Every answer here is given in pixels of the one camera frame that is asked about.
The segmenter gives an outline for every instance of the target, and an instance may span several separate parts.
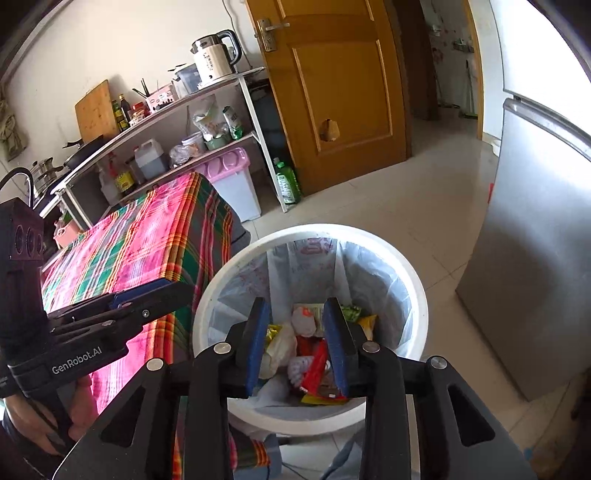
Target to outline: door handle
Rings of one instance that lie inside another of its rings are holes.
[[[265,51],[277,50],[277,42],[275,41],[274,30],[280,30],[282,28],[289,27],[289,23],[281,23],[279,25],[272,25],[271,20],[268,18],[261,18],[256,21],[258,27],[258,34],[255,35],[261,41],[262,49]]]
[[[269,25],[268,27],[265,27],[265,31],[270,32],[271,30],[279,30],[280,28],[285,28],[285,27],[290,27],[291,25],[289,24],[289,22],[286,23],[281,23],[279,25]]]

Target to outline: pot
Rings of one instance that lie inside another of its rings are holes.
[[[33,162],[31,173],[33,174],[33,182],[36,191],[43,193],[47,186],[57,178],[57,172],[62,171],[63,169],[63,166],[53,166],[53,157]]]

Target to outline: plastic trash bag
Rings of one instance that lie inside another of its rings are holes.
[[[244,265],[224,286],[213,308],[207,331],[210,345],[223,341],[233,324],[248,318],[256,297],[269,302],[275,324],[290,323],[296,303],[324,303],[336,297],[341,304],[353,303],[378,315],[374,333],[382,345],[400,350],[411,337],[411,328],[405,328],[411,300],[404,282],[394,266],[353,242],[298,240],[271,248]],[[312,408],[292,400],[247,405],[266,416],[304,421],[334,416],[361,401]]]

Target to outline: plastic bag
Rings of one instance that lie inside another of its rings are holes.
[[[189,150],[189,147],[185,147],[184,145],[175,145],[171,148],[169,152],[171,168],[188,162],[189,158],[191,158],[191,152]]]
[[[353,242],[331,238],[288,242],[242,266],[217,298],[209,319],[210,345],[224,341],[232,325],[248,318],[256,297],[269,302],[275,324],[291,323],[297,303],[324,303],[337,297],[341,304],[354,304],[379,316],[374,334],[382,345],[404,354],[411,337],[412,324],[407,322],[411,300],[404,282],[393,265]],[[288,399],[283,406],[253,407],[283,420],[316,420],[361,402],[310,408]]]
[[[267,380],[277,373],[279,367],[287,367],[290,358],[296,355],[296,346],[296,334],[291,324],[287,323],[263,353],[259,378]]]
[[[217,106],[215,95],[209,95],[195,102],[193,108],[193,125],[201,131],[206,142],[220,138],[224,133],[229,132],[229,127]]]

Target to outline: human hand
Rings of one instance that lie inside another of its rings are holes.
[[[69,411],[73,425],[68,431],[68,435],[75,442],[80,440],[98,416],[96,402],[90,390],[91,386],[92,380],[88,375],[76,381],[76,390]],[[57,422],[49,410],[39,402],[35,403],[46,418],[57,426]],[[35,412],[23,394],[19,393],[5,398],[4,404],[12,424],[21,435],[31,440],[43,451],[51,455],[59,455],[49,441],[49,437],[56,435],[54,430]]]

